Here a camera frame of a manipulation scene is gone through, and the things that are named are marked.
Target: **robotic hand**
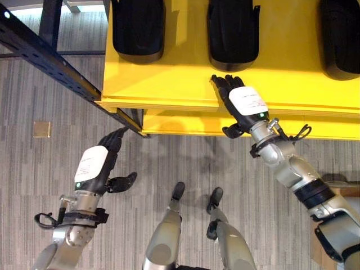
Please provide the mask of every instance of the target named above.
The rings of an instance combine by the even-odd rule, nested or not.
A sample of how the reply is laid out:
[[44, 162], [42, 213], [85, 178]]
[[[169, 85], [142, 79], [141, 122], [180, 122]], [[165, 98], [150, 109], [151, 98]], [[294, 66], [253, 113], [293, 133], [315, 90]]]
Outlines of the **robotic hand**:
[[295, 142], [306, 137], [311, 127], [305, 125], [298, 135], [288, 137], [278, 119], [269, 121], [267, 106], [253, 87], [230, 75], [225, 78], [213, 75], [211, 80], [237, 121], [223, 128], [225, 135], [237, 138], [250, 133], [255, 141], [250, 151], [252, 157], [261, 156], [276, 179], [292, 190], [314, 221], [320, 222], [315, 233], [326, 253], [333, 260], [344, 262], [346, 270], [359, 269], [360, 215], [341, 195], [334, 194], [295, 151]]
[[[95, 228], [106, 223], [109, 216], [105, 209], [97, 208], [101, 196], [105, 192], [126, 191], [135, 182], [135, 172], [127, 177], [108, 178], [126, 131], [127, 128], [118, 129], [84, 152], [75, 175], [75, 196], [60, 197], [57, 220], [51, 217], [52, 213], [39, 213], [34, 217], [41, 228], [54, 232], [52, 244], [41, 252], [32, 270], [74, 269]], [[41, 217], [48, 222], [42, 223]]]

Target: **black strap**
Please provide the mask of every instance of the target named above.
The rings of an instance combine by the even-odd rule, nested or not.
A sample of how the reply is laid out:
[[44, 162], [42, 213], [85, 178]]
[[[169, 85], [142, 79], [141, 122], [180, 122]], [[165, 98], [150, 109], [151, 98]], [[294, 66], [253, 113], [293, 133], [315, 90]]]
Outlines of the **black strap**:
[[348, 247], [347, 249], [345, 249], [343, 251], [343, 253], [341, 254], [341, 256], [343, 257], [344, 261], [347, 260], [348, 257], [350, 257], [350, 255], [354, 254], [355, 252], [359, 252], [360, 251], [360, 244], [358, 245], [354, 245], [351, 247]]
[[210, 270], [207, 268], [201, 268], [201, 267], [190, 267], [186, 265], [180, 265], [176, 270]]

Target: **gray carpet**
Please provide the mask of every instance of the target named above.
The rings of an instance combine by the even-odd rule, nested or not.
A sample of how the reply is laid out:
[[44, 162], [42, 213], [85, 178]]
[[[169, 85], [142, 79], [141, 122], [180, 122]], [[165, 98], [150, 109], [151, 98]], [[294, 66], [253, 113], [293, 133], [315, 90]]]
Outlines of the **gray carpet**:
[[[102, 88], [104, 57], [67, 58]], [[33, 121], [51, 121], [50, 139], [32, 137]], [[112, 118], [19, 59], [0, 60], [0, 269], [29, 269], [51, 240], [33, 222], [57, 212], [73, 192], [82, 152], [119, 128]], [[249, 243], [259, 270], [318, 270], [311, 260], [310, 218], [249, 155], [250, 139], [152, 136], [128, 132], [112, 176], [138, 172], [125, 193], [107, 194], [109, 221], [96, 230], [77, 269], [141, 269], [145, 248], [161, 221], [172, 187], [187, 185], [182, 204], [179, 262], [222, 269], [216, 244], [205, 237], [206, 194], [224, 189], [220, 207]], [[360, 143], [305, 140], [298, 151], [321, 173], [360, 179]]]

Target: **black glove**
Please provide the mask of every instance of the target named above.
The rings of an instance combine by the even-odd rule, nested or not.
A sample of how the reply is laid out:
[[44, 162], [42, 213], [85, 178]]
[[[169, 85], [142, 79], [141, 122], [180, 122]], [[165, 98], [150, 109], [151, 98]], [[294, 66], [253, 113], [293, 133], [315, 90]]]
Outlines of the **black glove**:
[[[86, 190], [103, 195], [106, 191], [116, 193], [131, 187], [136, 179], [136, 173], [131, 173], [127, 177], [108, 179], [118, 157], [123, 135], [127, 130], [128, 128], [120, 128], [111, 132], [100, 140], [98, 146], [84, 152], [75, 176], [75, 190]], [[92, 169], [96, 166], [98, 166], [95, 170], [96, 175], [91, 177], [94, 174]]]
[[211, 80], [216, 84], [221, 99], [229, 113], [237, 123], [223, 127], [223, 132], [229, 138], [237, 138], [262, 120], [269, 121], [269, 113], [264, 101], [252, 87], [246, 87], [239, 77], [226, 75], [225, 79], [213, 75]]

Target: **metal beam with holes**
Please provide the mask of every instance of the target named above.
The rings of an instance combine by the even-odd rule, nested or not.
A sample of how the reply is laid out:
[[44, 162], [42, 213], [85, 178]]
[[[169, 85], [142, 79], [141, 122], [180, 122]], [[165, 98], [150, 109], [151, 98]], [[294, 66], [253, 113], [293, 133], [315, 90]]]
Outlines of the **metal beam with holes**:
[[0, 43], [16, 56], [22, 57], [99, 110], [144, 137], [140, 125], [124, 111], [117, 109], [116, 112], [108, 112], [96, 104], [95, 101], [101, 99], [101, 92], [1, 3]]

